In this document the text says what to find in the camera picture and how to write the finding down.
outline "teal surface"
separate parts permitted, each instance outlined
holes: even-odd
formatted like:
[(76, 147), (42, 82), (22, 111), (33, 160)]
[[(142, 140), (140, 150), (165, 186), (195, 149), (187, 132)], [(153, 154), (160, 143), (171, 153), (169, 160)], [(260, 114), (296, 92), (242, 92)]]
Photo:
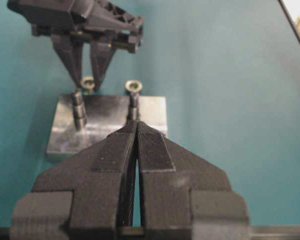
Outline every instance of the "teal surface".
[[(300, 45), (278, 1), (114, 2), (145, 16), (144, 45), (116, 53), (98, 94), (138, 79), (166, 96), (169, 138), (228, 173), (253, 225), (300, 224)], [(56, 102), (73, 89), (51, 41), (0, 0), (0, 226), (52, 166)]]

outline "metal base plate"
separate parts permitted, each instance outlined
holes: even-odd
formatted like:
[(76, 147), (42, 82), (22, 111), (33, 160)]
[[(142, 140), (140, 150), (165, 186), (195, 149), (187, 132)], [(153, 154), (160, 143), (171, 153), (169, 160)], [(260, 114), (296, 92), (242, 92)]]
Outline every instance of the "metal base plate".
[[(76, 130), (70, 94), (59, 97), (46, 153), (50, 161), (60, 161), (103, 140), (127, 123), (128, 96), (83, 96), (87, 124)], [(166, 98), (139, 97), (140, 120), (167, 135)]]

